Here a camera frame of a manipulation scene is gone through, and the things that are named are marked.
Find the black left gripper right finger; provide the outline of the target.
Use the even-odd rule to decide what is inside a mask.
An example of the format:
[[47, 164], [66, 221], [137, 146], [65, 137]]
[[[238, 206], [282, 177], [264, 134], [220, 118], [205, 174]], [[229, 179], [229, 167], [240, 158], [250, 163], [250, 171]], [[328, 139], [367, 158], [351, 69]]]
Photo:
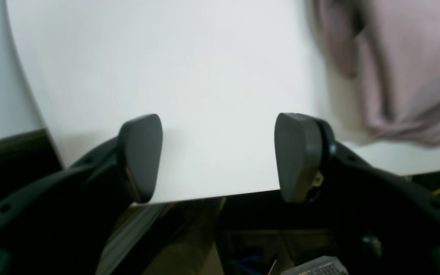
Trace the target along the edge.
[[440, 275], [439, 197], [373, 167], [312, 116], [280, 113], [274, 145], [283, 199], [314, 204], [351, 275]]

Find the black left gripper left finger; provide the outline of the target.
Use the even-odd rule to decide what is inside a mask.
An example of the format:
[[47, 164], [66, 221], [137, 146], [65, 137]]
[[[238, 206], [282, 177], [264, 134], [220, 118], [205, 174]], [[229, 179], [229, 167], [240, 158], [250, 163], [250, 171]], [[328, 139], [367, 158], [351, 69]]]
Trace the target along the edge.
[[93, 275], [119, 216], [152, 198], [162, 144], [159, 115], [142, 115], [0, 200], [0, 275]]

